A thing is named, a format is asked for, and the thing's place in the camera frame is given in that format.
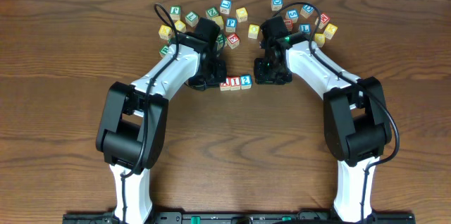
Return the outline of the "red A block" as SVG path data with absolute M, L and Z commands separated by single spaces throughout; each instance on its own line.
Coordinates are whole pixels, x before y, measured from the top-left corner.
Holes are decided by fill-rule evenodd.
M 225 81 L 222 82 L 222 83 L 219 85 L 219 87 L 220 87 L 220 90 L 221 90 L 221 91 L 228 91 L 228 90 L 230 90 L 230 78 L 229 78 L 229 77 L 226 77 L 226 78 L 225 78 Z

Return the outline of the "red I block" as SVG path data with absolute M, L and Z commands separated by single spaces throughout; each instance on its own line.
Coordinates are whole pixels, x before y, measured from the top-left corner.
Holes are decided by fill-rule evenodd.
M 230 77 L 230 90 L 240 90 L 241 89 L 241 80 L 240 77 Z

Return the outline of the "blue 2 block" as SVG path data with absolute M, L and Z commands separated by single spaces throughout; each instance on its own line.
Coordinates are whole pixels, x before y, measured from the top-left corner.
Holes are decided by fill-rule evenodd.
M 252 77 L 251 75 L 241 75 L 240 76 L 241 89 L 250 89 L 252 87 Z

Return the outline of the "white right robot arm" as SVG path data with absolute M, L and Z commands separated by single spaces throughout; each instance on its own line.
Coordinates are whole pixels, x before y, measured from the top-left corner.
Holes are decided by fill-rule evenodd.
M 261 48 L 265 55 L 254 62 L 256 83 L 283 85 L 296 74 L 321 97 L 326 145 L 338 161 L 333 209 L 344 222 L 367 220 L 373 174 L 391 141 L 380 82 L 342 69 L 302 34 L 265 34 Z

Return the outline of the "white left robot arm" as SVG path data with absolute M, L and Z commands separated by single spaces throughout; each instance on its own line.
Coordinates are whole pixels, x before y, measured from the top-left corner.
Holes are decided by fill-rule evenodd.
M 224 81 L 215 34 L 179 34 L 146 75 L 109 88 L 96 138 L 116 183 L 113 223 L 146 223 L 152 213 L 150 170 L 163 148 L 168 104 L 187 81 L 207 88 Z

